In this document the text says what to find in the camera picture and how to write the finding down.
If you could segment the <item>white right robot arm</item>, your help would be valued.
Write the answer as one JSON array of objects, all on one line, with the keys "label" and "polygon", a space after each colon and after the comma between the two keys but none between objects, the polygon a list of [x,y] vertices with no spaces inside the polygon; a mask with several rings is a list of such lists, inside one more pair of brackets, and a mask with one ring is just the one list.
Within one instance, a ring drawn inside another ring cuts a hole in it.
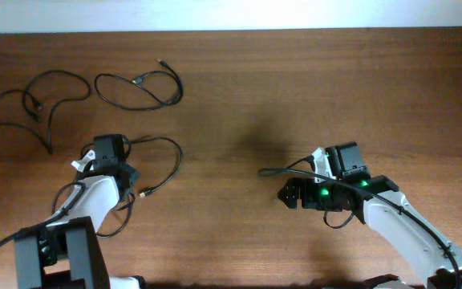
[{"label": "white right robot arm", "polygon": [[419,214],[396,183],[371,176],[355,142],[318,148],[304,157],[309,172],[295,164],[278,198],[294,210],[350,212],[382,236],[404,258],[427,288],[462,288],[462,248]]}]

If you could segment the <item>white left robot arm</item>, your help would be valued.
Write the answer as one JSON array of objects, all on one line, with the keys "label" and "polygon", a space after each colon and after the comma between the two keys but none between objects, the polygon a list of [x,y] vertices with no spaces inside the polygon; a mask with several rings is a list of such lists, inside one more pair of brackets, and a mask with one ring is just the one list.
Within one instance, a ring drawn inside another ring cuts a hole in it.
[{"label": "white left robot arm", "polygon": [[23,228],[14,240],[20,288],[145,288],[138,275],[112,277],[97,231],[108,213],[131,210],[139,174],[127,163],[129,139],[97,136],[94,157],[70,184],[72,194],[44,222]]}]

